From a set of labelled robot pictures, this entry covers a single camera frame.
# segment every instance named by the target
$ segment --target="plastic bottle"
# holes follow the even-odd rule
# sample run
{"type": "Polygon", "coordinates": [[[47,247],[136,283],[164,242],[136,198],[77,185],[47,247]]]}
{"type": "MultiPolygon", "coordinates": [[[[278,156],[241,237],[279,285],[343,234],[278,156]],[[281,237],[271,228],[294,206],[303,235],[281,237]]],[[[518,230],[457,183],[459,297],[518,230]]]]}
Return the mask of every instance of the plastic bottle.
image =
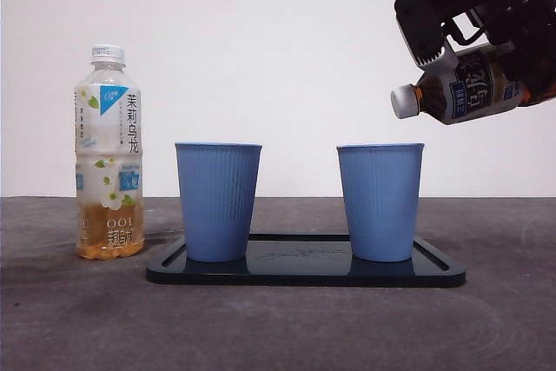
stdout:
{"type": "Polygon", "coordinates": [[[143,246],[140,92],[123,49],[95,45],[95,70],[75,89],[77,253],[89,259],[143,246]]]}
{"type": "Polygon", "coordinates": [[[449,125],[531,106],[556,96],[556,83],[540,96],[532,96],[522,82],[506,79],[499,63],[502,50],[490,44],[457,53],[458,67],[439,76],[425,73],[417,85],[392,90],[398,118],[426,112],[449,125]]]}

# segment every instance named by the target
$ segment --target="gray table surface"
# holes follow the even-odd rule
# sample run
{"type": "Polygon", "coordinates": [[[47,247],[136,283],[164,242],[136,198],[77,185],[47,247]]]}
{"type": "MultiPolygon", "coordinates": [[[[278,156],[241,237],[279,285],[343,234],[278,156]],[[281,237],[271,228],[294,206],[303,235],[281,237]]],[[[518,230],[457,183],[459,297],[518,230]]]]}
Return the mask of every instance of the gray table surface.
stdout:
{"type": "MultiPolygon", "coordinates": [[[[2,370],[556,369],[556,199],[421,198],[418,235],[467,269],[446,289],[154,284],[179,200],[145,215],[143,252],[88,261],[73,199],[2,199],[2,370]]],[[[253,230],[347,224],[339,198],[260,198],[253,230]]]]}

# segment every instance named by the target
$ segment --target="ribbed plastic cup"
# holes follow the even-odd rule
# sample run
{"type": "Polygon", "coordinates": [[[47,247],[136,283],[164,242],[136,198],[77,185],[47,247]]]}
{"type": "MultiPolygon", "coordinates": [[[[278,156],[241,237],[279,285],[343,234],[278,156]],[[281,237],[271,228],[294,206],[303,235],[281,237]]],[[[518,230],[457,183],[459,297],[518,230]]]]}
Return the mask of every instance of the ribbed plastic cup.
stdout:
{"type": "Polygon", "coordinates": [[[230,262],[245,256],[261,145],[177,142],[188,258],[230,262]]]}
{"type": "Polygon", "coordinates": [[[380,262],[411,258],[423,147],[422,143],[337,147],[355,256],[380,262]]]}

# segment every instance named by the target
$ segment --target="dark bottle label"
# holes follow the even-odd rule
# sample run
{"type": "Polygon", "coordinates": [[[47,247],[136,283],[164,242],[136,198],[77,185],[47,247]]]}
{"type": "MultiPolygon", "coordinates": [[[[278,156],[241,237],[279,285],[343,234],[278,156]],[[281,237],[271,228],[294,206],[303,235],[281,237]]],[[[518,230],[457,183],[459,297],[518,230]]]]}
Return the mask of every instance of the dark bottle label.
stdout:
{"type": "Polygon", "coordinates": [[[460,65],[454,71],[458,81],[450,83],[453,119],[484,109],[493,103],[493,78],[485,55],[476,50],[460,56],[459,59],[460,65]]]}

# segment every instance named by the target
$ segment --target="jasmine oolong tea bottle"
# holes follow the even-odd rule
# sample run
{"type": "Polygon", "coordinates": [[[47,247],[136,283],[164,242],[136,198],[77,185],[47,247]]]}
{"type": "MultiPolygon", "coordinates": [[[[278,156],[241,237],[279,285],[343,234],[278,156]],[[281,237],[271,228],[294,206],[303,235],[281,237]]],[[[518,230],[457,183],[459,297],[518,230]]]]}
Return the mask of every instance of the jasmine oolong tea bottle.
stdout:
{"type": "Polygon", "coordinates": [[[95,45],[75,89],[77,253],[108,260],[143,246],[140,92],[123,49],[95,45]]]}

